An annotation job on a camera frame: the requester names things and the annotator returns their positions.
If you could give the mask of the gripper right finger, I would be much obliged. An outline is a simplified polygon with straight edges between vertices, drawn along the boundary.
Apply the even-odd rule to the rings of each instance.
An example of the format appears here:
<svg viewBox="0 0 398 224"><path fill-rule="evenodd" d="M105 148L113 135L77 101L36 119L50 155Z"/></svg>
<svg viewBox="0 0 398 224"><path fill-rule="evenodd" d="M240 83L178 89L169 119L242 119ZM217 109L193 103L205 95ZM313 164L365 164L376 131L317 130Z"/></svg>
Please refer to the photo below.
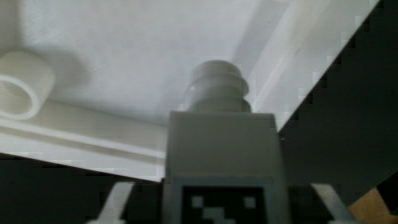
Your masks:
<svg viewBox="0 0 398 224"><path fill-rule="evenodd" d="M333 216L333 220L328 224L360 224L342 201L335 187L329 184L320 183L313 183L312 187Z"/></svg>

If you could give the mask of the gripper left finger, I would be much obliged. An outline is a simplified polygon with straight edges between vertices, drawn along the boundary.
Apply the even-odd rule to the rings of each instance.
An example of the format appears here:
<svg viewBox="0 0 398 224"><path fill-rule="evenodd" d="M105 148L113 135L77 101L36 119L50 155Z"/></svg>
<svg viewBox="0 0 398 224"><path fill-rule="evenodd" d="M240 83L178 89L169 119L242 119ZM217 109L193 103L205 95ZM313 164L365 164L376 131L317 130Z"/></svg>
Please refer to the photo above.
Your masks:
<svg viewBox="0 0 398 224"><path fill-rule="evenodd" d="M127 224L121 216L134 186L134 182L118 182L114 184L98 218L88 224Z"/></svg>

